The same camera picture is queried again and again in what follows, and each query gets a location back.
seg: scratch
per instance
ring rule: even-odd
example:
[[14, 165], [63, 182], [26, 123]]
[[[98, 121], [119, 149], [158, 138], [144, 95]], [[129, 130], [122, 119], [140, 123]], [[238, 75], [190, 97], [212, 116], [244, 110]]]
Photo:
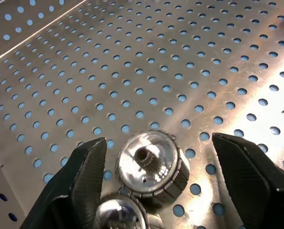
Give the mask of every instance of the scratch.
[[206, 125], [206, 126], [204, 126], [204, 127], [199, 127], [198, 129], [203, 129], [203, 128], [206, 128], [206, 127], [208, 127], [208, 125]]
[[218, 92], [218, 94], [223, 94], [223, 93], [232, 93], [232, 92]]
[[209, 217], [208, 215], [206, 215], [207, 218], [210, 218], [211, 220], [213, 220], [211, 217]]
[[235, 66], [237, 66], [238, 64], [240, 64], [242, 61], [240, 60]]
[[197, 118], [201, 113], [198, 113], [198, 115], [196, 115], [195, 117], [193, 117], [192, 119], [190, 119], [190, 121], [192, 121], [194, 118]]

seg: aluminum surface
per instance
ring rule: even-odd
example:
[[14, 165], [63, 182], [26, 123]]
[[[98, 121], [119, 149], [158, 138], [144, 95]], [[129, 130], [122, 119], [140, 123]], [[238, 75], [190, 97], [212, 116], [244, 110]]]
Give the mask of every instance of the aluminum surface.
[[[210, 136], [243, 136], [284, 170], [284, 0], [90, 3], [17, 47], [25, 38], [11, 37], [0, 57], [0, 166], [24, 214], [72, 150], [99, 136], [103, 194], [117, 191], [119, 150], [152, 128], [176, 136], [191, 168], [160, 212], [165, 228], [237, 229]], [[0, 21], [0, 40], [21, 23]]]

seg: round metal knob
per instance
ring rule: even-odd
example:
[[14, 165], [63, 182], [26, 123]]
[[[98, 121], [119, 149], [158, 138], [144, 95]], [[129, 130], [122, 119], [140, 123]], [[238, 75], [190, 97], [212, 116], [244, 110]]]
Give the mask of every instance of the round metal knob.
[[97, 229], [163, 229], [159, 215], [147, 213], [130, 196], [112, 194], [104, 197], [95, 215]]
[[122, 147], [116, 172], [138, 198], [174, 201], [189, 179], [189, 163], [175, 141], [162, 131], [140, 132]]

